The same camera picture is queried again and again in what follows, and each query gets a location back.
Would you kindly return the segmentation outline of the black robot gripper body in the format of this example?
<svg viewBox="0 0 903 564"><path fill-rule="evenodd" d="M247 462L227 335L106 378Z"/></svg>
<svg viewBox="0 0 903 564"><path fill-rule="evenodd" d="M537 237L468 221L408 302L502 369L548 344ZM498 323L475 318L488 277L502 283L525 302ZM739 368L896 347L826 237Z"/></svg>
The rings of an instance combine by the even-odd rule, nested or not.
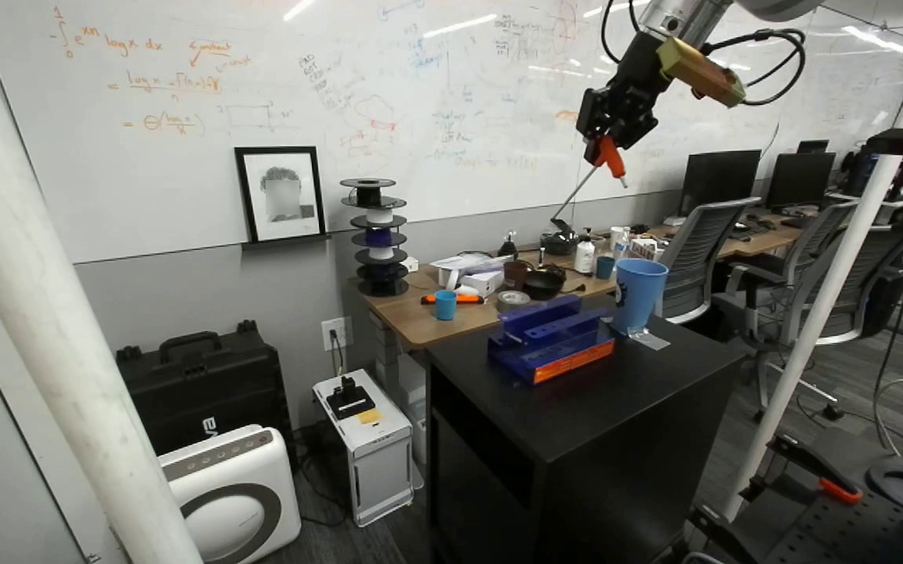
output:
<svg viewBox="0 0 903 564"><path fill-rule="evenodd" d="M613 83L583 92L577 114L577 131L583 137L610 134L618 146L633 146L659 126L657 102L667 87L659 66L659 47L659 34L636 33Z"/></svg>

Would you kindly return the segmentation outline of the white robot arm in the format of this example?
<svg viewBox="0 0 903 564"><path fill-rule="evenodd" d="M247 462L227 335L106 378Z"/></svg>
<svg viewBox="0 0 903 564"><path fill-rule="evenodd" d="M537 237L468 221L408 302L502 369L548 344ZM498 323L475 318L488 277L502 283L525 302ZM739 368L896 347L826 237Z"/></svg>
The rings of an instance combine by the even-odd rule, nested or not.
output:
<svg viewBox="0 0 903 564"><path fill-rule="evenodd" d="M600 45L615 63L602 87L586 87L577 109L583 161L624 172L622 154L646 137L659 119L657 102L672 83L683 83L695 102L723 108L766 108L784 98L807 68L807 34L789 20L822 0L649 0L646 12L627 5L633 38L624 55L610 45L613 10L602 10ZM786 41L789 55L763 76L742 83L715 63L717 51L751 41Z"/></svg>

